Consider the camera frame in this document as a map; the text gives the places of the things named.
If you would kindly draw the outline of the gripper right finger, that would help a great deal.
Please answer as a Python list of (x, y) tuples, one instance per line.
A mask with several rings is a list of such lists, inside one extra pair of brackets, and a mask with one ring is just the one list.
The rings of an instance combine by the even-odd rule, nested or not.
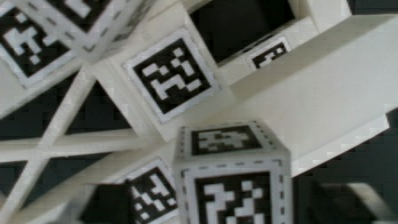
[(366, 183), (311, 186), (311, 224), (398, 224), (398, 214)]

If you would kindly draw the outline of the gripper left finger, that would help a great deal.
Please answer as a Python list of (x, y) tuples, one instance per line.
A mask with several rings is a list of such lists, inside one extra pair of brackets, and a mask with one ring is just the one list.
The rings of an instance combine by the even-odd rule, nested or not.
[(83, 207), (83, 224), (133, 224), (133, 197), (128, 184), (101, 184)]

